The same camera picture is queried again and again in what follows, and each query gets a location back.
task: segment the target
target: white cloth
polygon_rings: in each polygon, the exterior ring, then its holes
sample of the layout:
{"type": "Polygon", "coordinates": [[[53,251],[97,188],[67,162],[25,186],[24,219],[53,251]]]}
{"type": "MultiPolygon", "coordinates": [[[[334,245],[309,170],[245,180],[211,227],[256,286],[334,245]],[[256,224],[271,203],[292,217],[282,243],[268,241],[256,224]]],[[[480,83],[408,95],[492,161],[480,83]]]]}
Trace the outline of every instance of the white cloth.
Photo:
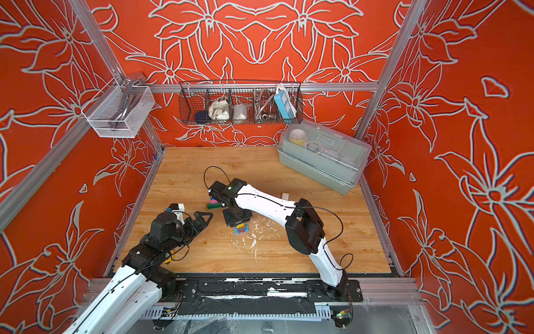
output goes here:
{"type": "Polygon", "coordinates": [[[226,100],[213,101],[209,106],[208,116],[213,120],[228,120],[230,119],[230,107],[226,100]]]}

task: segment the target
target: wire mesh basket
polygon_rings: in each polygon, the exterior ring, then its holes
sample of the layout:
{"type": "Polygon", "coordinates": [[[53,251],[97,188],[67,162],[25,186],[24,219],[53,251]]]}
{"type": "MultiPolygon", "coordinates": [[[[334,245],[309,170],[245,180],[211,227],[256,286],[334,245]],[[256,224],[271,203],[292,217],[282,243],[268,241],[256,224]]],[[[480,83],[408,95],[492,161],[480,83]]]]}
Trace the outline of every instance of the wire mesh basket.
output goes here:
{"type": "Polygon", "coordinates": [[[180,82],[180,86],[180,121],[185,124],[291,124],[300,123],[303,118],[300,83],[236,80],[232,83],[212,84],[206,81],[187,81],[180,82]],[[293,119],[283,118],[274,101],[275,85],[278,83],[284,85],[290,102],[296,109],[293,119]],[[212,119],[210,107],[214,102],[223,100],[228,105],[228,119],[212,119]]]}
{"type": "Polygon", "coordinates": [[[109,89],[112,89],[112,92],[87,117],[87,122],[99,137],[135,138],[155,103],[150,88],[137,88],[143,90],[139,102],[124,118],[118,117],[119,104],[123,95],[121,89],[116,86],[109,89]]]}

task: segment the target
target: white plastic bag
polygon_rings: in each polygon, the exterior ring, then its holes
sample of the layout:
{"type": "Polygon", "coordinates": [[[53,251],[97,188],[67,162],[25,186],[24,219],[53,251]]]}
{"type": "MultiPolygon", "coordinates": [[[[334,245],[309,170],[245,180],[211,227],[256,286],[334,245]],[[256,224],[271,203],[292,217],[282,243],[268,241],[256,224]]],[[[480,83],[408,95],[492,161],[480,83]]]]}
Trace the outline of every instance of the white plastic bag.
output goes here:
{"type": "Polygon", "coordinates": [[[230,119],[230,107],[226,100],[213,101],[209,106],[208,116],[213,120],[228,120],[230,119]]]}
{"type": "Polygon", "coordinates": [[[252,106],[252,103],[240,103],[234,108],[234,120],[246,120],[248,109],[252,106]]]}

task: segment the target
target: metal hose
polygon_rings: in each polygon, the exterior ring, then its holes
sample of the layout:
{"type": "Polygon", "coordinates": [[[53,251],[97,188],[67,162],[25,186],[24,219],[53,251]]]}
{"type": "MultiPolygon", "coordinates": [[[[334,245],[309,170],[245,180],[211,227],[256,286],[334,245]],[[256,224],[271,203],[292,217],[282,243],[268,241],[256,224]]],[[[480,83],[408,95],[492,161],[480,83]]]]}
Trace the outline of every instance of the metal hose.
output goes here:
{"type": "Polygon", "coordinates": [[[267,100],[265,101],[265,103],[263,104],[263,106],[260,107],[260,100],[261,98],[263,97],[263,94],[265,92],[269,92],[268,88],[263,88],[260,93],[256,93],[256,90],[254,90],[254,119],[256,120],[259,120],[262,118],[262,111],[265,109],[265,107],[267,106],[267,104],[269,104],[269,102],[271,102],[272,98],[274,97],[274,94],[271,94],[267,100]]]}

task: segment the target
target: green block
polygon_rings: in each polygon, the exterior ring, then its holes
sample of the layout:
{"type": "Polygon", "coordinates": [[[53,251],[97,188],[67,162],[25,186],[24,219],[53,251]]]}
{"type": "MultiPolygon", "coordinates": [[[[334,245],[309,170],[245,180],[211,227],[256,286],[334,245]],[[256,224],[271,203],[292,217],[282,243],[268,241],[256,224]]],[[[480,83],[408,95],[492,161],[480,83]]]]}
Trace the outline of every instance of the green block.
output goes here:
{"type": "Polygon", "coordinates": [[[216,209],[218,207],[223,207],[223,206],[221,205],[221,203],[213,203],[213,204],[208,204],[207,207],[208,209],[216,209]]]}

